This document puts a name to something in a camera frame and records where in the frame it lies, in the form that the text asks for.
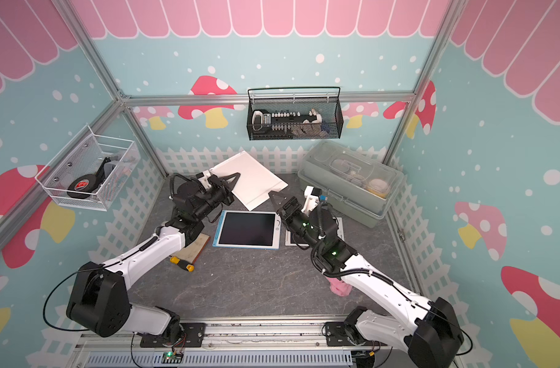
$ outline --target mounting plate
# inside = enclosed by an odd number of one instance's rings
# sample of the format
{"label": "mounting plate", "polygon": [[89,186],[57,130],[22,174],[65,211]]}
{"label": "mounting plate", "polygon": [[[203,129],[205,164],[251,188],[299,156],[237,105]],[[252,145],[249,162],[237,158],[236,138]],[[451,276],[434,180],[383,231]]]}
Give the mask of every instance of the mounting plate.
{"label": "mounting plate", "polygon": [[[201,347],[204,338],[204,323],[181,323],[186,333],[184,347]],[[141,347],[163,347],[163,344],[151,336],[141,338]]]}

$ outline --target gray table surface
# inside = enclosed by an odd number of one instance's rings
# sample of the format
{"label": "gray table surface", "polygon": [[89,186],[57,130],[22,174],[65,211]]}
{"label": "gray table surface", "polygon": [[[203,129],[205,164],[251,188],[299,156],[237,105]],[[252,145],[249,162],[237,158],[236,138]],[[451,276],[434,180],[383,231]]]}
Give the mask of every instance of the gray table surface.
{"label": "gray table surface", "polygon": [[[278,176],[288,183],[282,192],[296,195],[303,203],[304,195],[297,175]],[[176,179],[176,186],[180,183],[181,179]],[[166,183],[147,219],[141,239],[150,237],[155,227],[169,220],[173,203],[168,192]],[[239,200],[225,209],[246,210]],[[273,211],[272,204],[268,200],[255,211]],[[333,214],[343,217],[344,238],[350,246],[374,267],[409,287],[386,220],[380,220],[370,229],[335,210]],[[195,271],[185,272],[169,260],[160,262],[129,290],[132,303],[158,305],[178,313],[182,319],[348,314],[357,305],[385,313],[356,289],[346,297],[332,293],[329,282],[310,263],[310,251],[284,245],[284,226],[279,250],[218,248],[212,246],[218,221],[215,224],[203,222],[203,233],[210,235],[211,240],[196,260]]]}

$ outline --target white paper card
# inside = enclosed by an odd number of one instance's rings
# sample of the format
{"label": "white paper card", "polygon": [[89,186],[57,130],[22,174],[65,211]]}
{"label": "white paper card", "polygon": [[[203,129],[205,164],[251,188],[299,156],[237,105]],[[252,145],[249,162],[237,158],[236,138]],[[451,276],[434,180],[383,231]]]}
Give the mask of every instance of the white paper card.
{"label": "white paper card", "polygon": [[245,151],[226,159],[210,172],[218,177],[240,173],[233,194],[249,211],[267,201],[271,190],[280,191],[288,186]]}

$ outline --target gray toolbox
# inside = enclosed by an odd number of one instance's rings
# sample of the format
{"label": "gray toolbox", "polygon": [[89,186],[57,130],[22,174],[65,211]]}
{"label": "gray toolbox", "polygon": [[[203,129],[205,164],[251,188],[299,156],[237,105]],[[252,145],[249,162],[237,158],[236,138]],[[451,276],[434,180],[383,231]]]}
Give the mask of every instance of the gray toolbox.
{"label": "gray toolbox", "polygon": [[317,144],[298,171],[300,188],[321,188],[335,210],[368,227],[386,216],[403,174],[331,141]]}

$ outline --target black wire basket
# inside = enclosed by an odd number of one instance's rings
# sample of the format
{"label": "black wire basket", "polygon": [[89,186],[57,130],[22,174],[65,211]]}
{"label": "black wire basket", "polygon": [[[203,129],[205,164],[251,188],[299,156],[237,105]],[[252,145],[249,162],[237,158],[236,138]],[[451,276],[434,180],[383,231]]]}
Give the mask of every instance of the black wire basket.
{"label": "black wire basket", "polygon": [[249,140],[340,138],[343,115],[339,87],[284,87],[247,90]]}

